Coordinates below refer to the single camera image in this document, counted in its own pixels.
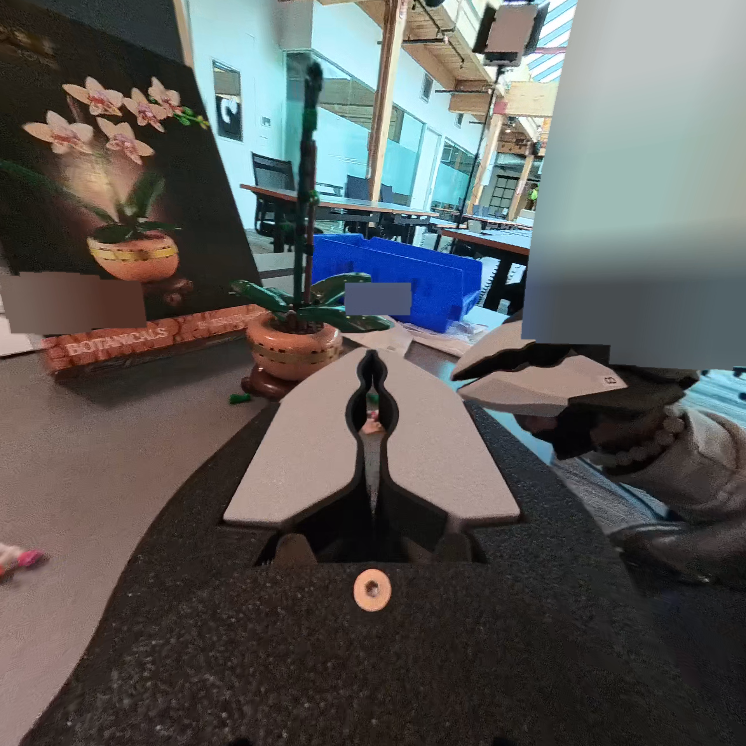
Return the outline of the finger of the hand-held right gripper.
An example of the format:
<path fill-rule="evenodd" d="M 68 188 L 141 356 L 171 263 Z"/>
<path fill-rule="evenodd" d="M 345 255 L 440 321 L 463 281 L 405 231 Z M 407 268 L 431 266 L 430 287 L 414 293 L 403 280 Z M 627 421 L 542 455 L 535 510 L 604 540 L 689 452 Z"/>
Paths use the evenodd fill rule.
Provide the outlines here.
<path fill-rule="evenodd" d="M 579 397 L 627 388 L 622 377 L 599 362 L 571 355 L 552 367 L 495 371 L 458 389 L 460 397 L 513 415 L 552 417 Z"/>
<path fill-rule="evenodd" d="M 522 321 L 506 321 L 465 352 L 451 372 L 452 381 L 476 380 L 495 372 L 554 368 L 572 357 L 587 357 L 602 366 L 610 345 L 542 343 L 522 337 Z"/>

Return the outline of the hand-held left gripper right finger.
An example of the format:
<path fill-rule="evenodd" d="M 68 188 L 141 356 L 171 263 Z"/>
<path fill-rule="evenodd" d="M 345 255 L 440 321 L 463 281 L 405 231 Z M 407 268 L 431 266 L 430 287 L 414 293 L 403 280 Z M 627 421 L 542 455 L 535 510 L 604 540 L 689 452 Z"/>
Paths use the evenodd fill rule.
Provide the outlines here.
<path fill-rule="evenodd" d="M 520 509 L 461 397 L 445 382 L 387 350 L 380 382 L 396 405 L 387 467 L 394 486 L 436 508 L 445 527 L 516 522 Z"/>

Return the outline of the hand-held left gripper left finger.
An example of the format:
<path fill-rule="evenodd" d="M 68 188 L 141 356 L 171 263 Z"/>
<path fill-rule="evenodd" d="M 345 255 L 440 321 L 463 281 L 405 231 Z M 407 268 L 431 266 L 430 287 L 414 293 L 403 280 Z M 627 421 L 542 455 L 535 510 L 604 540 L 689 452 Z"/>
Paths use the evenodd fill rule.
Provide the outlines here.
<path fill-rule="evenodd" d="M 370 517 L 358 434 L 369 353 L 348 352 L 285 396 L 228 503 L 226 524 L 293 527 L 337 506 Z"/>

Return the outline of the person's right forearm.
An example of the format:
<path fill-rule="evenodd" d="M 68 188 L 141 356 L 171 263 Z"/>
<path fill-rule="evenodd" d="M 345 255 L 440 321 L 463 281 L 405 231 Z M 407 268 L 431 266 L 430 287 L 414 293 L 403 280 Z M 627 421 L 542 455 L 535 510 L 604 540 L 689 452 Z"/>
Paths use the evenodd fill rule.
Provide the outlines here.
<path fill-rule="evenodd" d="M 721 415 L 676 405 L 656 435 L 661 452 L 642 465 L 609 467 L 612 481 L 642 490 L 692 524 L 744 517 L 744 428 Z"/>

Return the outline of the office desk with black legs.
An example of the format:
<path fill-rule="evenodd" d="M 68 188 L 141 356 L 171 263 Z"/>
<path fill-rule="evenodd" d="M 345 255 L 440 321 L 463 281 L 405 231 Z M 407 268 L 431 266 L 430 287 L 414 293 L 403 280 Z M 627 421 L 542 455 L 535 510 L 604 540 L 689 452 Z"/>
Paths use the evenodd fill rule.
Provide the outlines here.
<path fill-rule="evenodd" d="M 508 315 L 524 303 L 531 233 L 528 230 L 471 230 L 441 228 L 451 240 L 449 252 L 479 261 L 481 307 Z"/>

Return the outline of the long office desk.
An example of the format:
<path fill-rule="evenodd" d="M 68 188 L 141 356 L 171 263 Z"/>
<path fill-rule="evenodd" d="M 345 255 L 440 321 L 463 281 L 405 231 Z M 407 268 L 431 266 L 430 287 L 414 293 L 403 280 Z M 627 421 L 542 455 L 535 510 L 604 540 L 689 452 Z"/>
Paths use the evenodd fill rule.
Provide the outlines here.
<path fill-rule="evenodd" d="M 240 188 L 251 192 L 256 197 L 272 205 L 275 214 L 275 229 L 273 232 L 273 249 L 276 254 L 285 252 L 283 229 L 281 222 L 288 213 L 293 213 L 298 207 L 298 193 L 291 190 L 274 190 L 241 183 Z M 437 213 L 430 210 L 418 210 L 396 203 L 380 201 L 356 200 L 342 197 L 321 195 L 315 201 L 315 216 L 322 220 L 340 219 L 342 222 L 362 222 L 378 224 L 381 215 L 395 217 L 398 225 L 428 225 Z"/>

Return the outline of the grey desk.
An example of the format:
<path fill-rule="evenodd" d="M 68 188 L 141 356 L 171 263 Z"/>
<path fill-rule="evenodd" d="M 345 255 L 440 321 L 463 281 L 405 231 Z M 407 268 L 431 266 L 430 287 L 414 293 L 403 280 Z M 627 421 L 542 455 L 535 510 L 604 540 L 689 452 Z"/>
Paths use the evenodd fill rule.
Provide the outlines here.
<path fill-rule="evenodd" d="M 230 342 L 53 383 L 2 362 L 2 539 L 42 568 L 2 582 L 2 744 L 514 744 L 487 632 L 500 572 L 256 566 L 265 531 L 221 526 L 262 404 L 227 395 Z"/>

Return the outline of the person's right hand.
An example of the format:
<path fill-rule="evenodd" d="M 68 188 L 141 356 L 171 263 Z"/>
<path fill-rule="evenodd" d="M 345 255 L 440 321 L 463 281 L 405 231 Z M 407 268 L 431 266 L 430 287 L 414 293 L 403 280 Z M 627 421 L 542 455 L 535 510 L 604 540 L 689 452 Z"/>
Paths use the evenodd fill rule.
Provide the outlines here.
<path fill-rule="evenodd" d="M 666 417 L 664 410 L 625 419 L 604 417 L 591 432 L 591 453 L 609 467 L 642 465 L 661 452 L 655 436 Z"/>

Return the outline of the toy brick potted plant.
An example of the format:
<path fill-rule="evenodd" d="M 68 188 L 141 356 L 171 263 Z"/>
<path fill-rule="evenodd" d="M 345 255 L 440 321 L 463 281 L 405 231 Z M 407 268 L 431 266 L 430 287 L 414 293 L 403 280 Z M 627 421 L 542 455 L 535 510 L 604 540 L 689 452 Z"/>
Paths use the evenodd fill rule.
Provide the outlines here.
<path fill-rule="evenodd" d="M 381 315 L 351 315 L 346 305 L 348 286 L 370 286 L 364 273 L 333 275 L 312 284 L 315 214 L 320 197 L 315 188 L 316 142 L 322 67 L 312 62 L 303 80 L 302 133 L 298 192 L 294 212 L 293 292 L 265 288 L 250 281 L 230 284 L 230 291 L 264 310 L 247 325 L 254 368 L 242 381 L 249 392 L 282 398 L 314 372 L 335 362 L 344 333 L 374 333 L 395 327 Z"/>

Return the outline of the white paper bag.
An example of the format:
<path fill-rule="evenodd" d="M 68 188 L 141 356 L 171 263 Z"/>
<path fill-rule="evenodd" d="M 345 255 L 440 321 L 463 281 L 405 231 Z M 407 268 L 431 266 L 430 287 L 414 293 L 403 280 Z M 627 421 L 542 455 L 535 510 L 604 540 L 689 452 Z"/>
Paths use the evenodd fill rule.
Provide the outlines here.
<path fill-rule="evenodd" d="M 384 331 L 366 333 L 343 333 L 344 338 L 368 349 L 387 350 L 399 357 L 405 357 L 413 343 L 424 345 L 430 349 L 460 358 L 471 349 L 471 345 L 463 340 L 441 334 L 411 333 L 411 330 L 401 325 Z"/>

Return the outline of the blue plastic bin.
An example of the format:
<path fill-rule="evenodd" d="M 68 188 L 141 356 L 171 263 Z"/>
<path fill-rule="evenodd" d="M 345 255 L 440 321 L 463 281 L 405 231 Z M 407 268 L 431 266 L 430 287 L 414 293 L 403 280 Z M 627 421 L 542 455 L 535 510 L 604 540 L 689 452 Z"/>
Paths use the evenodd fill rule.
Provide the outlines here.
<path fill-rule="evenodd" d="M 314 239 L 312 282 L 332 275 L 365 273 L 375 283 L 409 283 L 409 315 L 397 321 L 442 333 L 478 305 L 481 264 L 457 256 L 361 234 L 318 235 Z"/>

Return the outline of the black office chair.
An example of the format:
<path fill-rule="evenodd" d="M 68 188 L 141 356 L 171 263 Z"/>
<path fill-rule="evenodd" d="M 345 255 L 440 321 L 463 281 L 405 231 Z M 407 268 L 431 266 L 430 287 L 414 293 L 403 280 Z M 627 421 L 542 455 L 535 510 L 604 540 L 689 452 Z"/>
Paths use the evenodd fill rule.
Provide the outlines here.
<path fill-rule="evenodd" d="M 251 163 L 255 186 L 272 190 L 295 190 L 292 161 L 252 152 Z M 275 229 L 274 207 L 261 195 L 256 195 L 254 223 L 258 234 L 271 237 Z"/>

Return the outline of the pink flower brick assembly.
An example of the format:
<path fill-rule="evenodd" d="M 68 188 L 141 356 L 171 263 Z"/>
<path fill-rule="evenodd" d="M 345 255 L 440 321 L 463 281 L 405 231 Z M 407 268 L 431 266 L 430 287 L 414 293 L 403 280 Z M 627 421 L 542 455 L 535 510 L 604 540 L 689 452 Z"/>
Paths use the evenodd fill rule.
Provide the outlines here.
<path fill-rule="evenodd" d="M 1 581 L 9 579 L 18 570 L 38 565 L 44 558 L 42 551 L 1 543 Z"/>

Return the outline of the light panel on stand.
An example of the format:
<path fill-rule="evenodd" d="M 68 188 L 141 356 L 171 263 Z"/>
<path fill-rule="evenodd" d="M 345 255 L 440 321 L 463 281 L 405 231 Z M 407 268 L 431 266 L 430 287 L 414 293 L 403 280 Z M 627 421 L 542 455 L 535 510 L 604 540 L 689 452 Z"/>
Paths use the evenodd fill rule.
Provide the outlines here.
<path fill-rule="evenodd" d="M 478 206 L 486 172 L 495 155 L 500 134 L 509 117 L 529 117 L 515 109 L 509 112 L 507 93 L 500 78 L 507 70 L 517 69 L 523 58 L 536 51 L 539 32 L 547 18 L 549 2 L 502 2 L 487 5 L 474 42 L 473 52 L 483 56 L 486 67 L 495 68 L 495 82 L 488 99 L 486 118 L 470 174 L 471 194 L 461 214 Z"/>

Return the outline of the framed wall picture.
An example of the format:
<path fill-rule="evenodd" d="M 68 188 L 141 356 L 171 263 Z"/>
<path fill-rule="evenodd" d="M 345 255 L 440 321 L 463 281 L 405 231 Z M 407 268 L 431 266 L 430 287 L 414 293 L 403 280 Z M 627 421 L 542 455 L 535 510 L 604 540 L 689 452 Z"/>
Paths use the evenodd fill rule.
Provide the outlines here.
<path fill-rule="evenodd" d="M 239 70 L 218 60 L 212 61 L 216 102 L 216 132 L 225 139 L 243 141 L 242 87 Z"/>

